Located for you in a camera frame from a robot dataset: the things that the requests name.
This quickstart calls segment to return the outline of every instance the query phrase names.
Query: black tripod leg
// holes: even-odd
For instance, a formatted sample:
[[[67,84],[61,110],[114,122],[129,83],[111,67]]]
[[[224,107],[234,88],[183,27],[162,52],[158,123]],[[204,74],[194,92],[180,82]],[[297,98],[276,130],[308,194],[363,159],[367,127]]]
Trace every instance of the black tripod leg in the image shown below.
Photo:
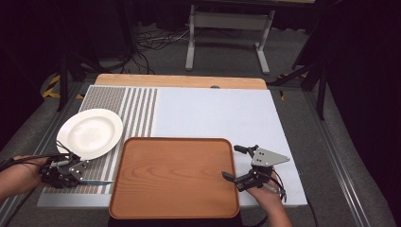
[[[288,74],[287,76],[285,76],[285,77],[283,77],[283,78],[281,78],[281,79],[278,79],[278,80],[276,80],[276,81],[274,81],[274,82],[269,82],[269,83],[268,83],[268,86],[279,86],[279,85],[281,85],[281,84],[283,84],[283,83],[286,83],[286,82],[288,82],[288,81],[290,81],[290,80],[292,80],[292,79],[298,78],[298,77],[301,76],[302,74],[304,74],[304,73],[306,73],[306,72],[309,72],[311,69],[313,69],[313,68],[316,67],[317,65],[318,65],[318,64],[317,64],[316,62],[314,62],[314,63],[312,63],[312,64],[309,64],[309,65],[307,65],[307,66],[304,66],[304,67],[302,67],[302,68],[300,68],[300,69],[298,69],[298,70],[296,70],[296,71],[294,71],[294,72]]]
[[[323,67],[321,65],[316,65],[307,73],[307,77],[301,83],[301,88],[303,91],[312,91],[316,83],[322,78]]]
[[[57,111],[61,111],[64,105],[68,101],[68,71],[67,71],[67,62],[65,54],[60,55],[59,61],[60,68],[60,103]]]
[[[125,37],[127,42],[131,45],[131,53],[136,51],[136,40],[135,33],[133,29],[135,28],[135,24],[132,22],[133,18],[131,18],[131,12],[134,11],[135,5],[131,0],[123,0],[122,7],[120,8],[121,16],[121,25],[123,27],[123,32],[125,33]]]
[[[324,96],[325,96],[325,87],[327,84],[327,73],[324,68],[322,69],[322,77],[319,81],[319,92],[318,92],[318,101],[316,103],[316,110],[318,111],[318,115],[321,120],[324,120],[323,116],[323,104],[324,104]]]
[[[99,73],[108,73],[111,74],[111,72],[108,69],[103,68],[102,66],[95,64],[87,59],[85,59],[84,57],[82,57],[81,55],[78,55],[74,52],[71,52],[71,57],[74,58],[74,60],[78,61],[78,62],[82,62],[87,64],[88,66],[90,66],[91,68],[97,70],[97,72]]]
[[[72,58],[71,55],[67,55],[66,60],[67,60],[67,69],[71,77],[75,81],[83,82],[86,78],[86,74],[83,71],[83,68],[80,65],[80,63],[75,58]]]

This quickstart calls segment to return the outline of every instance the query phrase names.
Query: white plate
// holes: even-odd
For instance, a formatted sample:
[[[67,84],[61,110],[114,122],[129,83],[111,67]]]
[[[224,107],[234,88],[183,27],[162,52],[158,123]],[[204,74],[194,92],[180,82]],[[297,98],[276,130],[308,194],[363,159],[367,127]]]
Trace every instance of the white plate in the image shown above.
[[[77,154],[81,160],[91,160],[109,152],[120,140],[123,123],[112,111],[92,109],[75,114],[65,122],[57,140]],[[67,153],[58,147],[60,153]]]

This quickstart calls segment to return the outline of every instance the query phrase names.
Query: human arm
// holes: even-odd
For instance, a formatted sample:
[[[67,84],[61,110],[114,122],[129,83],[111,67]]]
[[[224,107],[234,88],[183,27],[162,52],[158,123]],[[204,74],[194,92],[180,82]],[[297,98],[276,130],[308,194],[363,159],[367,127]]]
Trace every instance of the human arm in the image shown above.
[[[287,212],[281,202],[280,196],[266,187],[252,187],[247,189],[256,199],[257,203],[262,207],[263,210],[268,214],[268,222],[270,227],[289,227],[292,226],[289,221]]]
[[[29,156],[16,156],[14,160]],[[46,162],[45,158],[26,161],[30,164],[17,164],[0,172],[0,205],[9,197],[26,193],[38,186],[41,181],[40,166]]]

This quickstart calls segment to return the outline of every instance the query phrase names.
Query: wooden table edge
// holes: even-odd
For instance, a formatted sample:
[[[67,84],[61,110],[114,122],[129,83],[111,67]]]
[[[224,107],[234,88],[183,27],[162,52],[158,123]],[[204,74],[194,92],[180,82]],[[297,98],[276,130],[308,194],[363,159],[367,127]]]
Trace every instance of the wooden table edge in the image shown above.
[[[223,89],[268,89],[263,79],[134,74],[101,74],[97,77],[95,85],[192,88],[218,86]]]

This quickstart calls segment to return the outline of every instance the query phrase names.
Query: gray and white stripes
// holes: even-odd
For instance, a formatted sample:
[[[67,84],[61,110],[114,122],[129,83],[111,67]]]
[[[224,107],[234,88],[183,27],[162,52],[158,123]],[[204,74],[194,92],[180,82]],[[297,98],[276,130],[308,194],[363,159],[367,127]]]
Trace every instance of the gray and white stripes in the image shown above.
[[[157,107],[157,88],[111,87],[92,85],[79,109],[107,109],[121,117],[123,134],[116,146],[105,155],[91,160],[84,179],[112,181],[124,142],[131,137],[150,137]],[[83,186],[72,189],[46,188],[44,193],[111,194],[111,185]]]

